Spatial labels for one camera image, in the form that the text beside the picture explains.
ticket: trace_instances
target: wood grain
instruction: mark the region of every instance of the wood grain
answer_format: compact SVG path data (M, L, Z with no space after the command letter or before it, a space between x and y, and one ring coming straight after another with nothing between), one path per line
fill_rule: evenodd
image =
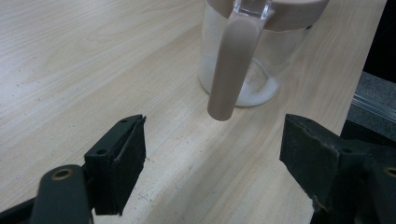
M122 217L96 223L309 223L278 160L286 113L340 133L385 0L332 0L271 102L217 122L197 78L202 0L0 3L0 210L119 119L148 117Z

